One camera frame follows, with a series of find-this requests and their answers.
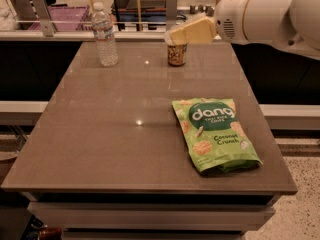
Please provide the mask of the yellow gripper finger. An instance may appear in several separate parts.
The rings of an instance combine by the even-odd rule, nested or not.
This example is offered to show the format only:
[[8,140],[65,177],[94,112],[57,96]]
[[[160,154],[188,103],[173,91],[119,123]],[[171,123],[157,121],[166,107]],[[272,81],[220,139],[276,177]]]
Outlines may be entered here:
[[168,45],[201,44],[210,43],[216,35],[214,19],[200,15],[173,26],[164,34],[164,40]]

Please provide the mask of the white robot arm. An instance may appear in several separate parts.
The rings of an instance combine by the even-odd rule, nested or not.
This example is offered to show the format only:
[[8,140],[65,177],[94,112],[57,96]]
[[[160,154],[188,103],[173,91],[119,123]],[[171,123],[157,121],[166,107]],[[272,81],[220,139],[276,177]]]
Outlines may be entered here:
[[212,17],[196,15],[164,38],[169,45],[184,45],[209,43],[217,36],[319,59],[320,0],[220,0]]

